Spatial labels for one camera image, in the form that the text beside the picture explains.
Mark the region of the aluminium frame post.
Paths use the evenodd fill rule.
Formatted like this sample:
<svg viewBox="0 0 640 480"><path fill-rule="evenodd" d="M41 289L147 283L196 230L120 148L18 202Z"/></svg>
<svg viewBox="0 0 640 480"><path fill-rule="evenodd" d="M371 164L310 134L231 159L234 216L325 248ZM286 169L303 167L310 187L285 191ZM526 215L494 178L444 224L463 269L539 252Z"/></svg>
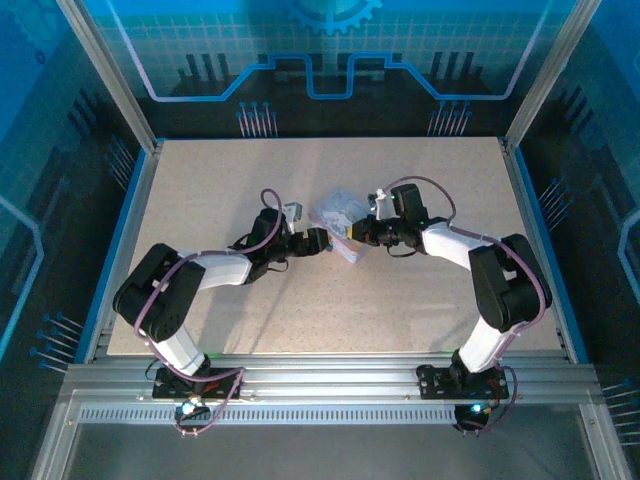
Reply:
<svg viewBox="0 0 640 480"><path fill-rule="evenodd" d="M81 0L55 0L141 148L157 150L156 137L99 29Z"/></svg>
<svg viewBox="0 0 640 480"><path fill-rule="evenodd" d="M602 0L576 0L504 137L504 148L514 153L524 139Z"/></svg>

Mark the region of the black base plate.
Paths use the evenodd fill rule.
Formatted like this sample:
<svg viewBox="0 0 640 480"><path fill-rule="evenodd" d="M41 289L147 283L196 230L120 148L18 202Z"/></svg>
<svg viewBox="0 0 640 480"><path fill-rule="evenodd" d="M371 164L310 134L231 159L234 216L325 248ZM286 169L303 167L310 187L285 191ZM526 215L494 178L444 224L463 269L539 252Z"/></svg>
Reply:
<svg viewBox="0 0 640 480"><path fill-rule="evenodd" d="M490 368L468 373L462 367L420 365L416 377L422 400L506 400L509 397L505 373Z"/></svg>
<svg viewBox="0 0 640 480"><path fill-rule="evenodd" d="M231 392L237 375L233 374L215 382L193 382L177 376L166 367L155 373L152 398L159 400L186 400L199 396L206 400L224 400Z"/></svg>

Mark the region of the light blue cartoon tin box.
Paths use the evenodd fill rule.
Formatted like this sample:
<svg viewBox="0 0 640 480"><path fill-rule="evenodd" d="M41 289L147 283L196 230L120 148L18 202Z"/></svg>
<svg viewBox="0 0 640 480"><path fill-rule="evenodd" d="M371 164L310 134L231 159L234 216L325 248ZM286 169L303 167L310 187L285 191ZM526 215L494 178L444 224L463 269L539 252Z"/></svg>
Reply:
<svg viewBox="0 0 640 480"><path fill-rule="evenodd" d="M314 227L328 232L334 252L356 264L370 247L350 239L348 233L353 224L368 213L369 209L349 191L336 189L311 208L308 218Z"/></svg>

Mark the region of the aluminium side rail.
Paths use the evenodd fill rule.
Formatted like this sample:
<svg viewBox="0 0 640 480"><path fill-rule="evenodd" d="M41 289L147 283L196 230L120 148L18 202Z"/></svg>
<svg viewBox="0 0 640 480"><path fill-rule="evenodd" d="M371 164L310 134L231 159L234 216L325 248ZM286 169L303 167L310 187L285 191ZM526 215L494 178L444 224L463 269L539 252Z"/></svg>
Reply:
<svg viewBox="0 0 640 480"><path fill-rule="evenodd" d="M164 143L165 139L161 138L153 153L141 151L136 160L76 350L75 364L94 360L101 332L116 319L112 302L128 275Z"/></svg>
<svg viewBox="0 0 640 480"><path fill-rule="evenodd" d="M524 157L520 149L510 146L504 137L498 137L498 143L527 236L551 289L551 312L556 319L561 347L569 362L581 363L585 359L582 337Z"/></svg>

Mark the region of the left controller board with LED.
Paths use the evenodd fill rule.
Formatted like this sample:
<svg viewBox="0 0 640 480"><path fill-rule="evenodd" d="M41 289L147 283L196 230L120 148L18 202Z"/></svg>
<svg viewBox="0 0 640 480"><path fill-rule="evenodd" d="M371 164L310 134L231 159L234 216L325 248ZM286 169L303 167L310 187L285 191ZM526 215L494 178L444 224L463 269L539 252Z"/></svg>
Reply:
<svg viewBox="0 0 640 480"><path fill-rule="evenodd" d="M210 409L199 397L190 398L185 400L179 407L176 408L175 421L177 423L181 423L186 420L202 416L209 412Z"/></svg>

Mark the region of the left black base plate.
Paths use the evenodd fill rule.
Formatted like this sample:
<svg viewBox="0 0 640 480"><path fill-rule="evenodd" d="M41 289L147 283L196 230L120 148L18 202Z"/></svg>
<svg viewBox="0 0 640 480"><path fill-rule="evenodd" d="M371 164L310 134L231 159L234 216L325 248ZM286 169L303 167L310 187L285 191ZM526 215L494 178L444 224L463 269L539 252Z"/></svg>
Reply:
<svg viewBox="0 0 640 480"><path fill-rule="evenodd" d="M224 400L231 392L237 375L233 374L215 382L193 382L177 376L166 367L155 373L152 398L159 400L186 400L199 396L206 400Z"/></svg>

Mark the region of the aluminium cross rail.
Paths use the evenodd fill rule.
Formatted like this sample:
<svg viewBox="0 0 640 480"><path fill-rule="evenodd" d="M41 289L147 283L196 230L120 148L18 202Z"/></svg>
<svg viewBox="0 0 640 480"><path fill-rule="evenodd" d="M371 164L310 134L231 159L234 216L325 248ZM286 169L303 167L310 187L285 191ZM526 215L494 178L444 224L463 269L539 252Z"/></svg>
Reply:
<svg viewBox="0 0 640 480"><path fill-rule="evenodd" d="M144 375L147 356L108 356L72 365L61 390L71 395L125 401L149 400L151 382ZM525 351L507 356L503 365L517 378L509 383L525 405L599 404L603 394L594 367L569 362L561 351ZM245 370L240 397L245 402L347 404L416 403L416 369L448 367L447 354L254 354L220 355L215 368Z"/></svg>

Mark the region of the right controller board with LED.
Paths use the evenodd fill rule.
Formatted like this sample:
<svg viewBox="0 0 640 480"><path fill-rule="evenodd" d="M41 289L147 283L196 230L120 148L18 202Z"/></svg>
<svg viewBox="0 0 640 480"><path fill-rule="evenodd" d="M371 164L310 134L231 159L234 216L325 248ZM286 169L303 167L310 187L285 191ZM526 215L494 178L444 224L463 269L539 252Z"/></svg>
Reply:
<svg viewBox="0 0 640 480"><path fill-rule="evenodd" d="M489 404L456 405L454 428L460 432L475 432L484 429L493 408Z"/></svg>

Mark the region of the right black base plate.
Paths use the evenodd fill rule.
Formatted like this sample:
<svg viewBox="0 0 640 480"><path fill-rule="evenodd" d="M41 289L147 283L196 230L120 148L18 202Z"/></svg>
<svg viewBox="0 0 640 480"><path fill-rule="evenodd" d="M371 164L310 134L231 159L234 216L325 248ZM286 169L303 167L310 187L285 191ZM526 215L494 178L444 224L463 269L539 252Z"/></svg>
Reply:
<svg viewBox="0 0 640 480"><path fill-rule="evenodd" d="M416 377L422 400L506 400L509 397L505 373L490 368L468 373L462 367L420 365Z"/></svg>

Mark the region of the controller board with led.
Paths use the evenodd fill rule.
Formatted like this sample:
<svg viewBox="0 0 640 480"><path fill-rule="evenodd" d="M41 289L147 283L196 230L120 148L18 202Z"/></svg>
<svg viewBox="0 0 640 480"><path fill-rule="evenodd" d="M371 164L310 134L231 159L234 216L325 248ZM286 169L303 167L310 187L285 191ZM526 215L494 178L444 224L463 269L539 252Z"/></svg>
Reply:
<svg viewBox="0 0 640 480"><path fill-rule="evenodd" d="M209 412L210 409L199 397L190 398L185 400L179 407L176 408L175 421L177 423L181 423L186 420L202 416Z"/></svg>
<svg viewBox="0 0 640 480"><path fill-rule="evenodd" d="M454 428L460 432L475 432L484 429L493 408L489 404L456 405Z"/></svg>

